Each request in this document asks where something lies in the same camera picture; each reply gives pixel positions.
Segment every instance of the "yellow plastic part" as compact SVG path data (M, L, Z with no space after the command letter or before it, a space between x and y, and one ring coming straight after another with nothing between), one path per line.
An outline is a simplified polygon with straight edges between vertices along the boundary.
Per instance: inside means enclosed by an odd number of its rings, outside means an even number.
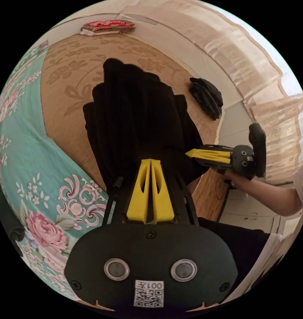
M151 160L151 185L154 208L154 223L169 222L175 217L165 178L159 160Z
M126 214L128 220L139 221L146 224L150 174L151 159L143 159Z
M230 152L226 151L214 151L214 150L199 150L193 149L186 153L189 157L195 157L202 160L212 160L215 162L230 164Z

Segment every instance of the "folded cloth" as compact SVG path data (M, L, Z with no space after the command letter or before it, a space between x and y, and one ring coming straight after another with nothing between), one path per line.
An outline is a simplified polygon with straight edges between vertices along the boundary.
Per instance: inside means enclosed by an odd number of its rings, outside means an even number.
M102 36L104 34L115 34L115 33L128 33L128 32L120 32L120 31L105 31L105 32L92 32L89 30L83 29L79 34L83 34L85 36Z
M219 119L222 114L223 100L221 92L205 79L190 78L190 93L199 103L202 110L213 120Z
M118 31L118 33L130 33L135 30L135 24L126 20L95 21L84 24L81 31L84 32L84 30L94 33L115 33L115 31Z
M127 20L105 20L105 21L93 21L85 23L84 26L91 26L91 27L104 27L104 26L134 26L133 22Z
M142 159L160 160L179 171L186 184L207 171L185 153L202 145L183 95L155 74L107 59L104 82L84 105L87 136L108 190Z

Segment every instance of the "screw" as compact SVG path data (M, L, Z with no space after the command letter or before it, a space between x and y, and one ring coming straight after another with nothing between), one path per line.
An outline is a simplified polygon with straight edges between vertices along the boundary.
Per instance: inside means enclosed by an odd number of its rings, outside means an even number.
M76 280L72 281L72 286L74 287L75 290L81 290L82 289L81 284L78 281L76 281Z
M156 237L156 232L154 230L149 230L147 233L146 233L146 237L148 239L154 239Z
M225 282L225 283L223 283L223 284L220 286L219 290L220 290L221 292L226 292L229 288L230 288L230 283L229 283L229 282Z

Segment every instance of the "woven mat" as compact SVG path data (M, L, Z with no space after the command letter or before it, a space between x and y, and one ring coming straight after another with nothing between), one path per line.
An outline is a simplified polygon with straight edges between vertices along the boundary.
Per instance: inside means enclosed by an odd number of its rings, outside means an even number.
M103 63L111 57L157 74L174 94L184 94L203 143L215 143L220 121L210 119L191 96L188 85L193 75L181 64L126 35L72 35L53 44L45 57L41 78L44 124L47 135L100 187L105 189L87 139L82 108L92 101L93 87L103 82Z

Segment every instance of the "bed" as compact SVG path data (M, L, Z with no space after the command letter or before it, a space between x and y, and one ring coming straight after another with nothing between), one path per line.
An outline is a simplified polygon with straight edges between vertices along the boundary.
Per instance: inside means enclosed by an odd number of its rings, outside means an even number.
M153 72L175 94L184 94L204 144L216 142L221 124L190 95L194 74L134 37L72 35L22 58L0 96L0 185L26 229L18 243L26 264L73 300L79 298L64 277L66 261L74 243L101 225L108 199L82 107L103 81L102 65L109 57ZM208 184L218 179L214 174L207 172L192 186L198 210L212 204L208 198L217 201L210 196L217 183Z

